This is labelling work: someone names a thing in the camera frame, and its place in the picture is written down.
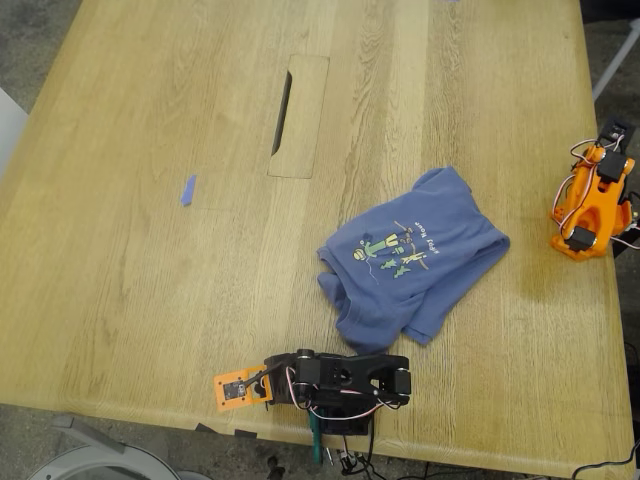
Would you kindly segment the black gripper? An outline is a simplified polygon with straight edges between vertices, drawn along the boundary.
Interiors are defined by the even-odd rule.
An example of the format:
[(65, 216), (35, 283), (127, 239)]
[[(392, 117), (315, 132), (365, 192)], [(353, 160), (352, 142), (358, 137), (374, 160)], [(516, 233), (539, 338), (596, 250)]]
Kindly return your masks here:
[(289, 369), (296, 367), (297, 359), (298, 354), (294, 352), (273, 355), (264, 360), (264, 365), (268, 370), (271, 389), (271, 399), (268, 401), (269, 405), (296, 404), (298, 398), (291, 396), (291, 391), (294, 390), (293, 380), (295, 374), (291, 373)]

